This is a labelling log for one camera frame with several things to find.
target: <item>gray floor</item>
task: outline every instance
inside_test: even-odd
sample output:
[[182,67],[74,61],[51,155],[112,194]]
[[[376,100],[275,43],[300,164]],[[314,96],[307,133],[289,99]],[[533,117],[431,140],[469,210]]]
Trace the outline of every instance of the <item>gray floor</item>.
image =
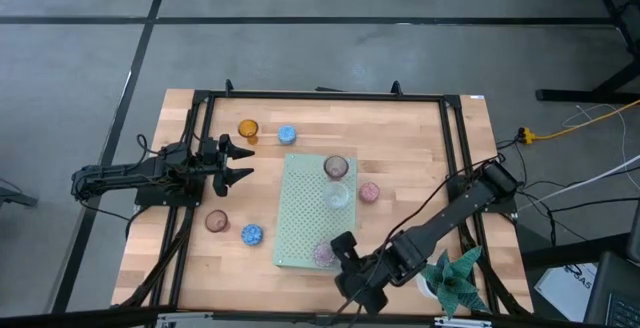
[[[146,16],[151,0],[0,0],[0,15]],[[600,0],[163,0],[161,16],[594,16]],[[0,211],[0,316],[41,313],[59,274],[80,207],[70,174],[97,162],[141,26],[0,26],[0,177],[40,199]],[[496,140],[520,126],[554,132],[575,104],[540,103],[539,88],[589,89],[630,61],[612,29],[376,25],[156,26],[115,163],[136,160],[135,135],[152,136],[167,88],[388,91],[485,95]],[[631,85],[637,89],[638,82]],[[637,110],[624,113],[626,150],[640,147]],[[620,164],[614,117],[562,139],[523,147],[529,181],[570,182]],[[521,174],[512,151],[507,166]],[[640,182],[640,174],[635,175]],[[552,187],[538,186],[543,195]],[[553,208],[637,195],[624,176],[550,200]],[[132,192],[101,208],[130,215]],[[595,238],[628,231],[633,204],[593,206],[557,218]],[[520,214],[534,235],[546,219]],[[558,232],[559,243],[579,238]],[[124,247],[124,222],[98,216],[70,303],[107,307]],[[282,326],[279,324],[265,327]]]

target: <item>green pegboard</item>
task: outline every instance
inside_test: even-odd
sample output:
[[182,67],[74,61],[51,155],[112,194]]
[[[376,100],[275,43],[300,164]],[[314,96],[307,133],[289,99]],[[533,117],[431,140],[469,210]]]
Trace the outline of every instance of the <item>green pegboard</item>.
[[328,208],[322,198],[325,186],[331,182],[324,172],[326,156],[287,154],[285,157],[276,244],[273,264],[281,267],[335,270],[318,267],[313,261],[313,249],[319,242],[353,231],[356,226],[358,162],[347,158],[349,171],[340,183],[349,189],[349,202],[342,209]]

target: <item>wooden tabletop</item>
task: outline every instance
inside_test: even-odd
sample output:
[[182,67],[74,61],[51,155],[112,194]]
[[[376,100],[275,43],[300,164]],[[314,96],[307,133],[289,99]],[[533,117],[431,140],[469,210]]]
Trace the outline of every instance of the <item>wooden tabletop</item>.
[[[167,90],[156,128],[153,149],[180,138],[193,90]],[[496,154],[484,99],[461,97],[472,160]],[[201,107],[198,117],[204,116]],[[260,125],[258,144],[250,146],[237,133],[237,125],[251,118]],[[450,113],[456,160],[462,167],[453,113]],[[202,121],[196,132],[200,132]],[[295,125],[293,146],[278,142],[277,130]],[[371,102],[292,99],[217,98],[210,135],[229,133],[232,141],[255,151],[255,156],[229,160],[232,168],[251,167],[255,172],[231,189],[215,195],[208,178],[204,197],[196,209],[188,257],[180,291],[179,308],[277,312],[332,312],[343,302],[333,282],[334,274],[273,265],[280,185],[285,153],[338,154],[358,159],[358,184],[375,182],[381,189],[374,204],[358,202],[357,251],[371,253],[389,230],[414,212],[447,174],[446,154],[439,108],[429,102]],[[444,190],[406,226],[422,224],[447,204]],[[211,233],[204,224],[214,209],[224,210],[230,229]],[[166,207],[151,207],[131,226],[113,303],[128,298],[157,262]],[[184,208],[179,212],[176,231]],[[491,263],[520,304],[532,311],[531,299],[514,227],[500,215],[484,214]],[[247,224],[260,225],[263,242],[245,245],[240,232]],[[452,259],[460,256],[457,230],[436,247],[434,256],[448,249]],[[168,301],[173,265],[167,270],[161,302]],[[485,297],[481,272],[476,268],[480,296]],[[389,304],[383,314],[440,314],[437,301],[420,294],[414,281],[401,288],[387,287]],[[345,312],[355,312],[351,304]],[[457,315],[469,312],[458,308]]]

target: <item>glass cup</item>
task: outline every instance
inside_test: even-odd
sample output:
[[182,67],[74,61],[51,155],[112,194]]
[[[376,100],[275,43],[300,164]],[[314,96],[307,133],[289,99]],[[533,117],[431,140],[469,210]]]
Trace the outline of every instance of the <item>glass cup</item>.
[[324,161],[324,172],[332,180],[340,180],[349,171],[349,162],[340,156],[331,156]]
[[247,138],[247,143],[255,145],[258,143],[258,122],[253,119],[245,119],[238,124],[238,134]]
[[349,202],[349,189],[342,183],[330,182],[324,188],[322,195],[324,203],[331,209],[342,209]]

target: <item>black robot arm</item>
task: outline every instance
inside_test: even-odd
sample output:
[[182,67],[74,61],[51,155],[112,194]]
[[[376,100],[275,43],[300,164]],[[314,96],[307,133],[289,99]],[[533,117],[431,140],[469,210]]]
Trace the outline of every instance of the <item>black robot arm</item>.
[[516,180],[496,161],[488,161],[473,172],[467,189],[426,223],[399,231],[372,254],[360,258],[356,240],[345,232],[331,241],[342,272],[335,283],[342,296],[362,304],[369,314],[377,314],[388,300],[383,288],[391,283],[399,287],[416,276],[436,243],[473,213],[487,205],[510,198]]
[[228,187],[253,172],[251,168],[227,167],[227,158],[254,154],[233,145],[228,134],[217,141],[205,138],[202,153],[195,155],[184,142],[172,143],[158,153],[135,164],[85,166],[73,174],[71,194],[86,201],[111,190],[136,188],[140,205],[189,205],[180,203],[201,195],[207,175],[214,176],[216,194],[226,196]]

